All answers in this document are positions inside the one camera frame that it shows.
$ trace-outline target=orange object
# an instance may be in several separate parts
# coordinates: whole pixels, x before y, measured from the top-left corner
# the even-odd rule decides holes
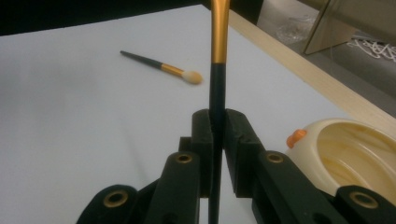
[[[288,144],[289,148],[293,148],[294,144],[298,142],[300,139],[304,138],[306,135],[306,130],[297,129],[291,136],[288,137],[286,144]]]

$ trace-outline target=white surface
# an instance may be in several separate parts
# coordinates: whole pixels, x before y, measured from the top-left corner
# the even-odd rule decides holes
[[[121,49],[205,81],[192,86]],[[347,117],[232,29],[228,52],[227,107],[267,149],[284,152],[295,129]],[[208,107],[209,68],[210,12],[199,6],[0,37],[0,223],[75,223],[101,189],[157,179],[191,135],[192,113]],[[223,164],[219,222],[255,223]]]

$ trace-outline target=gold ferrule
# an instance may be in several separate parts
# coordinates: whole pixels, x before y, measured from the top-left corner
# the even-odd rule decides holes
[[[170,73],[172,75],[181,77],[181,75],[183,74],[183,70],[176,68],[170,64],[167,63],[163,63],[163,65],[161,65],[161,70],[163,70],[164,72]]]
[[[212,0],[212,63],[226,63],[230,0]]]

